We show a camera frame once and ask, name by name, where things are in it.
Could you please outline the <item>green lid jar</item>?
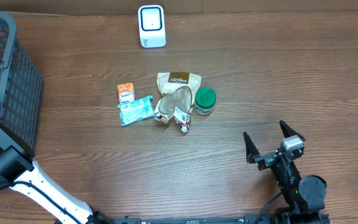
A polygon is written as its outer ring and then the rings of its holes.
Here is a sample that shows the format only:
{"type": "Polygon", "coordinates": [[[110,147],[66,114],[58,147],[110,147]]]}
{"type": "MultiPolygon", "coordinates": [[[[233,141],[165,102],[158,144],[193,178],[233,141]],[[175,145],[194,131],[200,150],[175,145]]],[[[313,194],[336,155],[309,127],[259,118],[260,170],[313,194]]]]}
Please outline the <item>green lid jar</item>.
{"type": "Polygon", "coordinates": [[[212,88],[200,88],[195,95],[195,110],[200,115],[212,113],[216,104],[216,93],[212,88]]]}

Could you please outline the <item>beige brown snack bag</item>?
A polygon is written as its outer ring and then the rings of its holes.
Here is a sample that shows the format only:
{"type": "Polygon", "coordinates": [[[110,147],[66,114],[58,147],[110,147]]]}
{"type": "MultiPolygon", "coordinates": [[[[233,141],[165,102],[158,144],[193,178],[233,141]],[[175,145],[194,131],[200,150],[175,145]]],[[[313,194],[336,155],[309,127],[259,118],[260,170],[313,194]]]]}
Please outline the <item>beige brown snack bag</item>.
{"type": "Polygon", "coordinates": [[[188,72],[162,72],[157,74],[157,88],[161,94],[154,118],[163,123],[174,119],[181,132],[186,134],[191,126],[195,93],[202,77],[188,72]]]}

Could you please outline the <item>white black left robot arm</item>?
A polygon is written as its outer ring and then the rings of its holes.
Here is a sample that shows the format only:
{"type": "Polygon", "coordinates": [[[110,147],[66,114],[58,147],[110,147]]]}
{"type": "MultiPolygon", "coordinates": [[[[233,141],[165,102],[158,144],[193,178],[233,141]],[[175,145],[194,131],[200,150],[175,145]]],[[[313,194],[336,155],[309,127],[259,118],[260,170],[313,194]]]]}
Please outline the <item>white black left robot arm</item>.
{"type": "Polygon", "coordinates": [[[34,160],[31,148],[0,122],[0,190],[7,188],[31,198],[57,223],[112,223],[51,179],[34,160]]]}

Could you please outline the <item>orange tissue pack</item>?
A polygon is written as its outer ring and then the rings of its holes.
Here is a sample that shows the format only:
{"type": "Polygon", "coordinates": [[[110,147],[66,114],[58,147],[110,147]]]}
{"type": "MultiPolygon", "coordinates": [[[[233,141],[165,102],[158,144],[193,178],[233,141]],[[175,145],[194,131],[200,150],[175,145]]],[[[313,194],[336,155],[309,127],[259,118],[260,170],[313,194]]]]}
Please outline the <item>orange tissue pack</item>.
{"type": "Polygon", "coordinates": [[[122,83],[117,86],[119,103],[130,103],[135,100],[135,91],[133,83],[122,83]]]}

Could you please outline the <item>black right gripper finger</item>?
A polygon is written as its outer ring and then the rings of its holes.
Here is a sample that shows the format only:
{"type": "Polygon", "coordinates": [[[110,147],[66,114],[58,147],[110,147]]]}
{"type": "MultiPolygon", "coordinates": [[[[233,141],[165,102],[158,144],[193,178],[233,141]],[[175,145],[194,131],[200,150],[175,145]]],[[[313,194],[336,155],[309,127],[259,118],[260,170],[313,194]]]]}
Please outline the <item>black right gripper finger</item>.
{"type": "Polygon", "coordinates": [[[306,139],[301,134],[299,134],[294,129],[289,127],[289,125],[287,125],[287,123],[284,122],[284,120],[280,120],[279,125],[280,125],[280,128],[281,128],[282,133],[283,133],[285,138],[289,138],[289,137],[292,137],[292,136],[298,136],[303,142],[306,141],[306,139]]]}
{"type": "Polygon", "coordinates": [[[243,136],[246,144],[247,163],[253,164],[255,163],[255,159],[260,157],[260,153],[256,148],[255,144],[253,143],[253,141],[251,140],[250,136],[246,132],[243,132],[243,136]]]}

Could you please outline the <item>teal wipes packet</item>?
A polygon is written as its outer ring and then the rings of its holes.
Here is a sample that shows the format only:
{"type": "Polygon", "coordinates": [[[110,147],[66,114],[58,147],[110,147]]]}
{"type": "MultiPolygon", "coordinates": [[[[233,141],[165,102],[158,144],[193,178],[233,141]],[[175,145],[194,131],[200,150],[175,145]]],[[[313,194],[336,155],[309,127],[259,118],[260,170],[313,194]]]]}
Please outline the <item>teal wipes packet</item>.
{"type": "Polygon", "coordinates": [[[142,119],[153,117],[152,100],[153,96],[149,95],[133,102],[118,105],[121,125],[127,126],[142,119]]]}

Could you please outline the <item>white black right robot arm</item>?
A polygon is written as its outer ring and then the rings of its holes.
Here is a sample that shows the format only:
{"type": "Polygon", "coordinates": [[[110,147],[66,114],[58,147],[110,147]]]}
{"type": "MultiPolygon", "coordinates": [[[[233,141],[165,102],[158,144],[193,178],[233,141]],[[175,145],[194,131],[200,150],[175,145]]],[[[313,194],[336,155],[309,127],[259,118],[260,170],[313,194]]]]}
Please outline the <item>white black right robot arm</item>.
{"type": "Polygon", "coordinates": [[[261,155],[250,136],[244,132],[246,161],[257,164],[258,170],[270,169],[280,189],[256,215],[245,215],[245,223],[276,224],[325,224],[330,223],[328,215],[321,211],[325,208],[326,181],[318,175],[302,177],[295,165],[295,159],[304,154],[306,139],[279,122],[283,133],[280,147],[273,152],[261,155]]]}

